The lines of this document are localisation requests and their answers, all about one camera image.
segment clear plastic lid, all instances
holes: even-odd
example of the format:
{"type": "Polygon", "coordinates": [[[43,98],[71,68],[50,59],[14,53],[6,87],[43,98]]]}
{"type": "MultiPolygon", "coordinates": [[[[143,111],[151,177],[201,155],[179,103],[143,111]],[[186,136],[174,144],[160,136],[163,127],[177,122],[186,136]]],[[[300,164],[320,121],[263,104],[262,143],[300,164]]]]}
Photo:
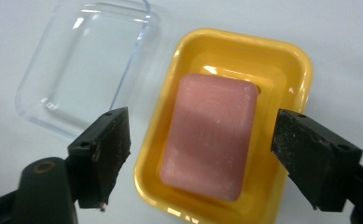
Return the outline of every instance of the clear plastic lid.
{"type": "Polygon", "coordinates": [[[149,19],[147,0],[59,0],[18,88],[18,113],[75,138],[125,106],[149,19]]]}

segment white table surface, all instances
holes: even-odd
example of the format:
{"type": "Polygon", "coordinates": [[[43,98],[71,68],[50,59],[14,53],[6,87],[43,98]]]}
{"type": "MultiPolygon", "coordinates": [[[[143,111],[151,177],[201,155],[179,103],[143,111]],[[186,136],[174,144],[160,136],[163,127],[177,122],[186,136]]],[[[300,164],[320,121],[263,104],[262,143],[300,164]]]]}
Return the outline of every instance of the white table surface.
{"type": "MultiPolygon", "coordinates": [[[[57,0],[0,0],[0,196],[18,186],[21,170],[51,156],[65,158],[70,143],[22,118],[14,96],[57,0]]],[[[179,39],[211,27],[293,43],[310,57],[314,81],[305,114],[363,148],[363,1],[152,0],[159,45],[131,96],[132,152],[107,212],[77,209],[79,223],[183,223],[143,202],[133,166],[163,77],[179,39]]],[[[286,180],[276,223],[349,223],[343,213],[314,211],[286,180]]]]}

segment screw hole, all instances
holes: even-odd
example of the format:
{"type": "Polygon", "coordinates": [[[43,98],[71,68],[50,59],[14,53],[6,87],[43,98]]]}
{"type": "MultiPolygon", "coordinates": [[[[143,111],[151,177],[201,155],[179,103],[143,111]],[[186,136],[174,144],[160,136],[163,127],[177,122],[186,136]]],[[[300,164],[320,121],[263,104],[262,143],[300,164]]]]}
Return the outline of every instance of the screw hole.
{"type": "Polygon", "coordinates": [[[45,172],[53,169],[55,166],[56,166],[56,163],[54,163],[53,161],[44,161],[44,162],[38,164],[34,168],[34,173],[42,174],[42,173],[45,173],[45,172]]]}

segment pink soap bar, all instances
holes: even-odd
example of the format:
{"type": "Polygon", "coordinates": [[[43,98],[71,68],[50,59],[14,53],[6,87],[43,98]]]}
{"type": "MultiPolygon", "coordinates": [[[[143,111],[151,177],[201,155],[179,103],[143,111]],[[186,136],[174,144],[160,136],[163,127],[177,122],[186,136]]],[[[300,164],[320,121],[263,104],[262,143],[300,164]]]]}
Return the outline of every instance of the pink soap bar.
{"type": "Polygon", "coordinates": [[[257,97],[257,87],[247,81],[183,76],[164,149],[161,180],[202,195],[237,199],[257,97]]]}

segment yellow plastic container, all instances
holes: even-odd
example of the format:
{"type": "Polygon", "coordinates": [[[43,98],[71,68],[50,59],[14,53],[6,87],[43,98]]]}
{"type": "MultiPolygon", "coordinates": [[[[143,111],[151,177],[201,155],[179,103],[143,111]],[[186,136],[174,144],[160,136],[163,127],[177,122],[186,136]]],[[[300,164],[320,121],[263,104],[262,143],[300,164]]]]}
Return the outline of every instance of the yellow plastic container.
{"type": "Polygon", "coordinates": [[[249,35],[200,29],[178,44],[135,164],[135,186],[149,204],[191,223],[273,223],[286,170],[271,153],[279,108],[301,112],[312,67],[294,45],[249,35]],[[164,185],[161,157],[175,104],[178,82],[187,73],[247,80],[259,89],[244,184],[233,202],[164,185]]]}

